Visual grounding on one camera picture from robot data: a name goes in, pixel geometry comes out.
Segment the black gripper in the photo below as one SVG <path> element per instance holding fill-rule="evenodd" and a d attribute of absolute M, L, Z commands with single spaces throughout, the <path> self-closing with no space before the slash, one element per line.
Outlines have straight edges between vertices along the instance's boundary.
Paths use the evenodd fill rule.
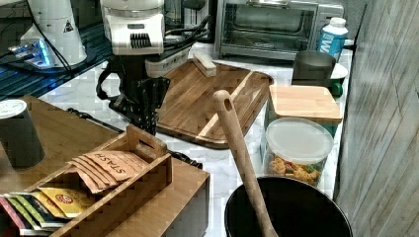
<path fill-rule="evenodd" d="M 102 83 L 116 73 L 120 79 L 119 94 L 109 96 Z M 112 55 L 106 68 L 100 74 L 96 94 L 101 100 L 109 100 L 110 107 L 133 120 L 133 124 L 155 135 L 160 109 L 170 85 L 168 78 L 147 75 L 145 59 L 142 56 Z"/>

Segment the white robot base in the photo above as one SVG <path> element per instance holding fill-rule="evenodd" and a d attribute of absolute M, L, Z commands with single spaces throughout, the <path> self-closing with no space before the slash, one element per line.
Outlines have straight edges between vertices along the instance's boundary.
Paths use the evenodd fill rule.
<path fill-rule="evenodd" d="M 92 63 L 96 53 L 83 45 L 70 0 L 27 0 L 33 24 L 21 37 L 19 57 L 40 70 L 70 70 Z"/>

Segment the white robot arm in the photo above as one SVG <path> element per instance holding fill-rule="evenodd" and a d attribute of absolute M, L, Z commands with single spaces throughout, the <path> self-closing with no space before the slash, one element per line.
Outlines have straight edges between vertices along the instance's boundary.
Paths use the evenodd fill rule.
<path fill-rule="evenodd" d="M 113 54 L 97 96 L 137 127 L 154 134 L 170 80 L 165 74 L 188 60 L 191 45 L 164 42 L 164 0 L 100 0 Z"/>

